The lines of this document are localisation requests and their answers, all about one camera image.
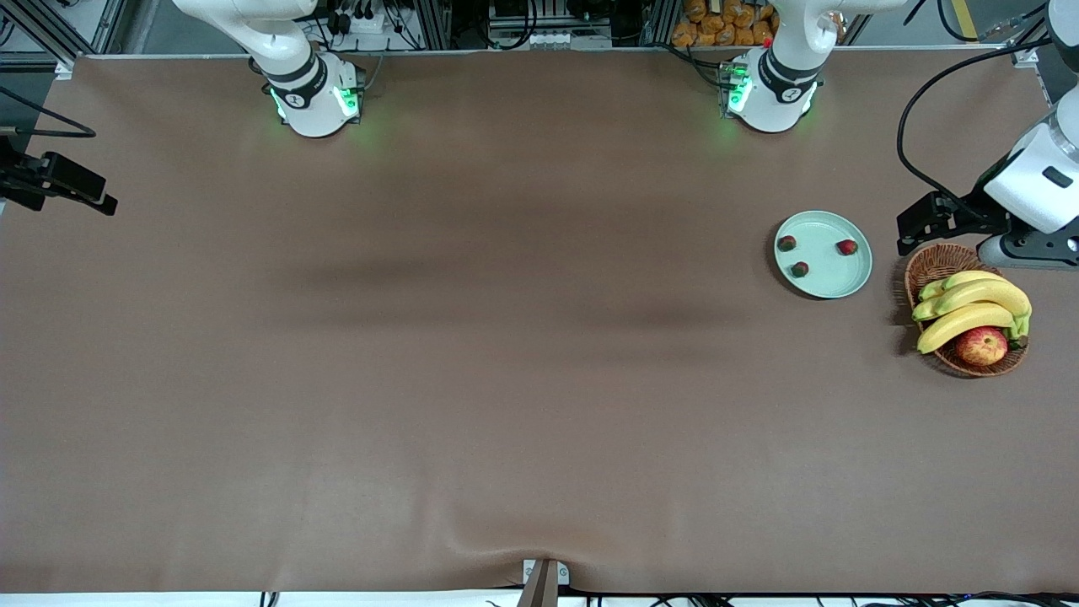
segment bread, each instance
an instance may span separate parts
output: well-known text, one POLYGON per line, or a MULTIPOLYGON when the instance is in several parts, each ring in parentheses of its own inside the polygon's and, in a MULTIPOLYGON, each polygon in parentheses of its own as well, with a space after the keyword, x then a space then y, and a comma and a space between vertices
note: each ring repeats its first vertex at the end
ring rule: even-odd
POLYGON ((748 27, 753 23, 753 9, 742 4, 741 0, 723 0, 723 20, 735 24, 735 27, 748 27), (747 22, 745 26, 738 22, 747 22))
POLYGON ((753 24, 753 43, 764 44, 765 40, 771 40, 771 28, 768 27, 768 22, 756 22, 753 24))
POLYGON ((682 10, 691 22, 700 23, 700 19, 708 14, 708 4, 705 3, 705 0, 684 0, 682 10))
POLYGON ((709 13, 700 20, 700 32, 716 35, 723 30, 723 15, 716 15, 715 13, 709 13))
POLYGON ((735 29, 735 45, 736 46, 752 46, 753 45, 753 32, 746 27, 739 27, 735 29))
POLYGON ((671 45, 685 49, 693 46, 696 41, 697 26, 695 24, 682 22, 674 26, 674 31, 671 32, 671 45))
POLYGON ((727 24, 715 35, 718 46, 729 46, 735 43, 735 26, 727 24))

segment yellow banana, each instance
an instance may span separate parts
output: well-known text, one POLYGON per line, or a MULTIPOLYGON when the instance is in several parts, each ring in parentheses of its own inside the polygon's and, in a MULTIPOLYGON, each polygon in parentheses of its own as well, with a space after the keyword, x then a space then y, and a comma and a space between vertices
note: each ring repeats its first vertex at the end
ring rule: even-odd
POLYGON ((970 303, 958 311, 944 315, 918 339, 918 353, 928 355, 947 344, 954 337, 980 327, 998 327, 1014 330, 1011 313, 997 305, 981 301, 970 303))
POLYGON ((941 294, 944 294, 945 290, 952 287, 982 278, 1007 280, 1003 276, 994 274, 993 272, 986 272, 983 270, 964 270, 961 272, 956 272, 946 278, 933 280, 921 287, 921 290, 918 291, 918 299, 920 301, 925 301, 927 299, 932 299, 933 296, 940 296, 941 294))
POLYGON ((1008 278, 1001 276, 1000 274, 994 274, 993 272, 986 272, 985 270, 964 270, 961 272, 956 272, 951 276, 944 278, 944 290, 958 286, 966 281, 978 280, 978 279, 991 279, 991 280, 1005 280, 1008 278))
POLYGON ((932 299, 933 296, 940 296, 944 292, 944 280, 947 278, 941 278, 939 280, 933 280, 926 286, 921 287, 918 291, 918 301, 925 301, 927 299, 932 299))
POLYGON ((934 296, 930 296, 929 299, 926 299, 921 303, 918 303, 918 305, 914 307, 914 314, 911 315, 911 318, 914 319, 915 322, 935 319, 937 317, 940 316, 933 312, 933 306, 935 305, 935 303, 937 303, 937 298, 934 296))
POLYGON ((958 311, 974 301, 992 301, 1012 314, 1015 318, 1016 335, 1026 335, 1023 329, 1025 320, 1030 316, 1030 300, 1021 288, 1008 280, 976 279, 960 284, 944 291, 944 294, 931 299, 934 317, 941 317, 958 311))

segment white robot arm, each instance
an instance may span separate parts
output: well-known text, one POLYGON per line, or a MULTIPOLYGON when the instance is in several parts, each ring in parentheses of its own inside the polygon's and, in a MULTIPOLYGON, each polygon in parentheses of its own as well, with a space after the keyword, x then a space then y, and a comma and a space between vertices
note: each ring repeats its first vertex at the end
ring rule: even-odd
MULTIPOLYGON (((1050 0, 1047 11, 1053 44, 1079 72, 1079 1, 1050 0)), ((978 252, 992 265, 1079 268, 1079 87, 1030 127, 969 194, 930 192, 897 223, 900 254, 934 238, 988 233, 978 252)))
POLYGON ((734 59, 747 66, 747 83, 730 97, 727 111, 749 126, 779 133, 809 111, 817 74, 838 36, 832 11, 879 13, 905 0, 771 0, 779 30, 768 49, 753 49, 734 59))
POLYGON ((359 118, 363 72, 331 53, 315 53, 292 20, 310 15, 316 0, 174 2, 251 54, 270 81, 277 112, 300 135, 324 137, 359 118))

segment green led light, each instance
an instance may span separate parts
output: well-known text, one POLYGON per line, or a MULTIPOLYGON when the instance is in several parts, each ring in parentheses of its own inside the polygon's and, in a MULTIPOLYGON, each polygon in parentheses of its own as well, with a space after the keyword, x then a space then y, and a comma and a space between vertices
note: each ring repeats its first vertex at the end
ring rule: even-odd
POLYGON ((752 80, 747 77, 742 80, 734 91, 730 91, 730 98, 727 108, 730 111, 741 111, 746 108, 746 99, 749 98, 750 92, 753 89, 752 80))
POLYGON ((333 96, 337 97, 338 104, 341 106, 341 111, 345 115, 355 115, 356 109, 356 93, 352 91, 333 87, 333 96))
POLYGON ((277 96, 277 92, 270 88, 270 96, 273 97, 273 102, 277 106, 277 115, 279 115, 282 120, 286 120, 285 108, 281 105, 281 97, 277 96))

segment metal bracket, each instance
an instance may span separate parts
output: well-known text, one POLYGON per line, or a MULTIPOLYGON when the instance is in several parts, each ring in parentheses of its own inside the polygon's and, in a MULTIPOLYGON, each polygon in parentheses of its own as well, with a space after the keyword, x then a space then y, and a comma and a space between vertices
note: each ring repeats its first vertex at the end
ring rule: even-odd
MULTIPOLYGON (((564 564, 556 562, 555 563, 558 570, 558 585, 570 585, 570 568, 564 564)), ((529 583, 529 578, 532 577, 532 570, 535 568, 535 558, 527 558, 524 561, 523 571, 521 576, 521 583, 529 583)))
POLYGON ((1012 54, 1012 66, 1016 69, 1033 69, 1038 67, 1038 50, 1030 49, 1012 54))
POLYGON ((563 569, 569 583, 570 569, 565 565, 549 558, 525 561, 524 590, 521 592, 520 601, 517 602, 517 607, 558 607, 558 584, 563 569))
POLYGON ((53 73, 56 74, 56 80, 71 80, 71 66, 58 63, 53 73))

